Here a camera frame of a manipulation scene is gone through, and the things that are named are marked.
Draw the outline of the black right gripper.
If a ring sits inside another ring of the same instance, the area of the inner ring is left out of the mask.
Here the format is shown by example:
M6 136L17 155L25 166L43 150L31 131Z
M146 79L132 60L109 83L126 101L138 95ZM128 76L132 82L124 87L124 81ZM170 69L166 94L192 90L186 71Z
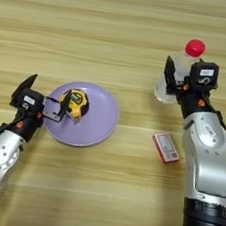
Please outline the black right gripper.
M195 88L188 83L176 85L175 65L172 57L166 59L166 67L164 68L164 77L166 83L166 93L175 96L176 101L180 105L182 116L187 118L192 113L197 112L214 112L215 109L211 105L209 90L203 90L202 87Z

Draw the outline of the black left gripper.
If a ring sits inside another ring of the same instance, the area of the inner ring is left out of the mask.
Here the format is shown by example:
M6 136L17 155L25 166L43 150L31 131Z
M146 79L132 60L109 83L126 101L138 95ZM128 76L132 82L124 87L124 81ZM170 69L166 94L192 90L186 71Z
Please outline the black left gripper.
M11 95L10 106L18 105L19 96L22 94L22 91L31 88L36 79L37 75L31 75L16 88L14 93ZM44 118L55 122L62 120L67 112L70 99L71 91L69 90L63 94L62 98L60 98L60 111L57 114L55 112L45 111L43 105L33 106L26 101L19 104L16 117L13 119L8 131L16 133L26 142L29 142L37 129L43 125Z

